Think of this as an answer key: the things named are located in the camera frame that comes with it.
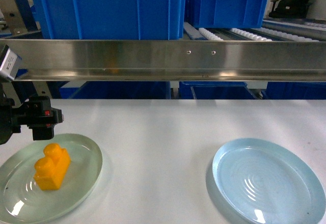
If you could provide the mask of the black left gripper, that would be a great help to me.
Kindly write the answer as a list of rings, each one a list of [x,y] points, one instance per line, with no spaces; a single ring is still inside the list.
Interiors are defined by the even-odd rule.
[[[14,108],[14,100],[1,98],[1,144],[5,144],[21,126],[32,130],[33,140],[49,140],[54,137],[54,127],[63,123],[62,111],[51,106],[48,96],[31,97],[20,107]]]

